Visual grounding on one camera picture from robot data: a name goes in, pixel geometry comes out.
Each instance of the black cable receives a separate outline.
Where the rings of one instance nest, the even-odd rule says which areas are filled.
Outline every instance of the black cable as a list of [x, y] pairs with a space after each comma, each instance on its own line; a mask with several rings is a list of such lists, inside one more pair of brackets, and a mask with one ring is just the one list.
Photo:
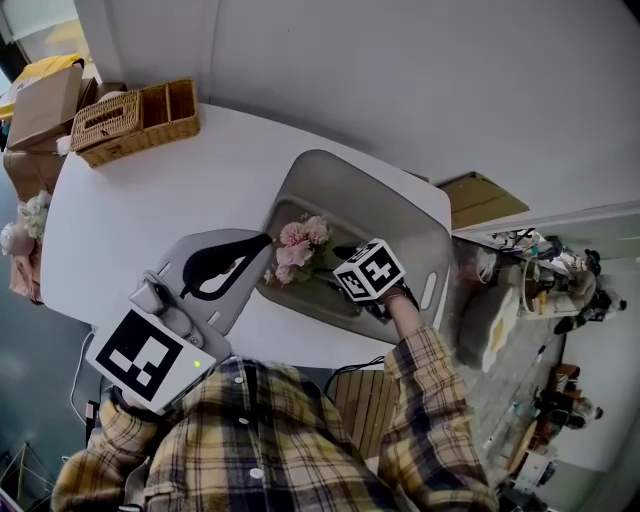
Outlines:
[[338, 368], [335, 372], [331, 374], [331, 377], [329, 377], [329, 380], [327, 380], [327, 383], [324, 385], [324, 394], [329, 396], [329, 388], [331, 387], [331, 383], [333, 382], [333, 379], [335, 379], [338, 375], [342, 375], [343, 373], [355, 372], [357, 370], [361, 370], [362, 368], [366, 368], [367, 366], [380, 364], [383, 361], [384, 361], [384, 356], [378, 356], [375, 359], [369, 361], [368, 363], [350, 364], [347, 366], [343, 366], [342, 368]]

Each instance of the wicker basket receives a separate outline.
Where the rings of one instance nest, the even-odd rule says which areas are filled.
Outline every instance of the wicker basket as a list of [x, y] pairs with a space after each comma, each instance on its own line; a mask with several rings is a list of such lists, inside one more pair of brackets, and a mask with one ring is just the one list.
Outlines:
[[175, 80], [82, 109], [73, 121], [70, 149], [98, 167], [199, 131], [193, 80]]

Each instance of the white cable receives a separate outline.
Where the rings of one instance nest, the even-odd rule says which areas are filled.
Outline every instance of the white cable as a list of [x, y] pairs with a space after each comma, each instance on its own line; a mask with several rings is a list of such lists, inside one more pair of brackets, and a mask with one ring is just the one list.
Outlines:
[[78, 367], [76, 368], [76, 374], [73, 376], [73, 385], [71, 386], [71, 394], [69, 395], [69, 403], [71, 404], [71, 407], [73, 407], [74, 412], [76, 413], [78, 418], [80, 418], [80, 421], [85, 425], [87, 424], [86, 420], [82, 417], [82, 414], [78, 412], [78, 409], [76, 409], [76, 406], [73, 404], [73, 394], [76, 392], [78, 375], [80, 374], [80, 368], [82, 367], [82, 360], [84, 359], [84, 347], [87, 344], [87, 341], [89, 340], [89, 336], [92, 336], [92, 335], [95, 336], [95, 334], [96, 334], [96, 331], [94, 330], [94, 327], [91, 327], [91, 332], [89, 332], [89, 334], [85, 336], [84, 341], [82, 342], [82, 347], [80, 347], [80, 359], [78, 361]]

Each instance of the plaid shirt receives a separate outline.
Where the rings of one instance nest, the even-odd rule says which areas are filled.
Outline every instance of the plaid shirt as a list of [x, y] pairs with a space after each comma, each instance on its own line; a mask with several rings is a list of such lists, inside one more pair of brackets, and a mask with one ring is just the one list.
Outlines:
[[497, 510], [463, 383], [438, 334], [423, 328], [405, 338], [385, 371], [398, 393], [377, 476], [336, 408], [298, 370], [231, 358], [170, 420], [107, 401], [102, 431], [64, 465], [53, 508], [117, 509], [127, 476], [152, 456], [144, 487], [152, 511]]

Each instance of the shirt sleeve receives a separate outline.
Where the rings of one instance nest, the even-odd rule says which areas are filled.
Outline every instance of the shirt sleeve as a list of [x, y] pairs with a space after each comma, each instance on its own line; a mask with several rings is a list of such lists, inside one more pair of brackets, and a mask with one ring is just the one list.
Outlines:
[[469, 429], [462, 379], [438, 333], [421, 328], [385, 358], [397, 395], [379, 476], [421, 510], [494, 511]]
[[91, 437], [86, 450], [63, 466], [52, 509], [98, 510], [121, 504], [127, 476], [153, 451], [151, 441], [159, 424], [151, 421], [150, 414], [142, 419], [118, 405], [117, 397], [107, 400], [100, 409], [102, 429]]

